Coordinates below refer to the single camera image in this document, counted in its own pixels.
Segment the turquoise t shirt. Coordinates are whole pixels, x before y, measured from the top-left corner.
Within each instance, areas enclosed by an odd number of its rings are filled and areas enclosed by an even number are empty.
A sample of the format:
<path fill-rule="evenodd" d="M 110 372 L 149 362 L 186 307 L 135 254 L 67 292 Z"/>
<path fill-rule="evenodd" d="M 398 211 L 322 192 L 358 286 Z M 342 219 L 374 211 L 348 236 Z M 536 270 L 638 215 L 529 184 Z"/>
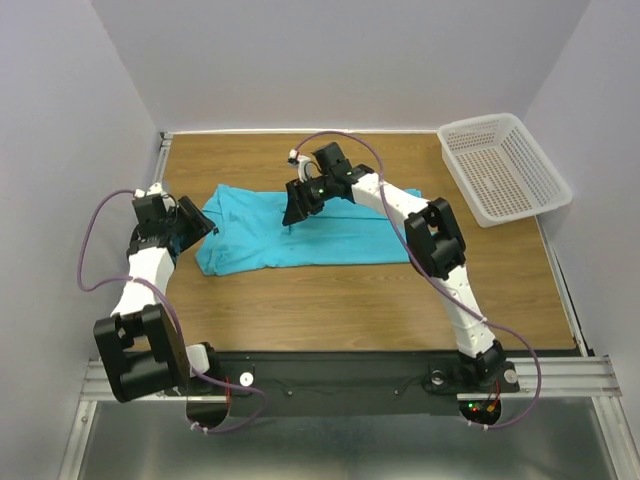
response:
<path fill-rule="evenodd" d="M 203 207 L 217 233 L 196 253 L 206 276 L 263 268 L 406 263 L 389 221 L 365 206 L 332 199 L 308 219 L 282 224 L 287 195 L 220 184 Z"/>

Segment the white plastic basket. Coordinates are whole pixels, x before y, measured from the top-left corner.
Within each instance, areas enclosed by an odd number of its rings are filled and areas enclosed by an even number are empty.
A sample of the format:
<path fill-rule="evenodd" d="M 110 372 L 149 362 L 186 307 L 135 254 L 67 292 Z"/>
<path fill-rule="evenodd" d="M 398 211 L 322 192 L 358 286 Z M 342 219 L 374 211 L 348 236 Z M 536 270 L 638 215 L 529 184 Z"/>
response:
<path fill-rule="evenodd" d="M 483 228 L 568 205 L 572 192 L 523 122 L 511 113 L 438 128 L 442 158 Z"/>

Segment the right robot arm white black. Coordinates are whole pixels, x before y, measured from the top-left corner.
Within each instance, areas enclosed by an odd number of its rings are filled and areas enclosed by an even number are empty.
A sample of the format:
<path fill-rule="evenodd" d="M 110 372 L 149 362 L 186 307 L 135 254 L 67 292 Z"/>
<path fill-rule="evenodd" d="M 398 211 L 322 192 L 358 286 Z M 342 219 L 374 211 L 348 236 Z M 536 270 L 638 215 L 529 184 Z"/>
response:
<path fill-rule="evenodd" d="M 414 269 L 443 297 L 463 378 L 477 386 L 493 382 L 506 357 L 470 285 L 466 244 L 450 204 L 443 198 L 411 195 L 364 164 L 353 166 L 335 142 L 311 157 L 292 149 L 287 163 L 297 170 L 297 178 L 286 184 L 282 224 L 290 226 L 317 215 L 332 199 L 348 200 L 385 216 Z"/>

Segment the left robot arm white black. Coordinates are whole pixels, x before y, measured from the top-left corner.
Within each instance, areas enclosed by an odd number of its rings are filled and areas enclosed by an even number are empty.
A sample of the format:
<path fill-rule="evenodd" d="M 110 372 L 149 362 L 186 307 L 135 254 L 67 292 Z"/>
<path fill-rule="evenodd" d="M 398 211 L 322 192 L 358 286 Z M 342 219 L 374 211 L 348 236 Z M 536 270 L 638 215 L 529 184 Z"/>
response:
<path fill-rule="evenodd" d="M 137 219 L 127 249 L 128 273 L 112 313 L 96 321 L 94 340 L 111 391 L 121 403 L 160 391 L 186 390 L 196 373 L 214 366 L 208 343 L 187 346 L 167 306 L 166 289 L 178 257 L 215 223 L 191 199 L 179 199 L 160 183 L 133 192 Z"/>

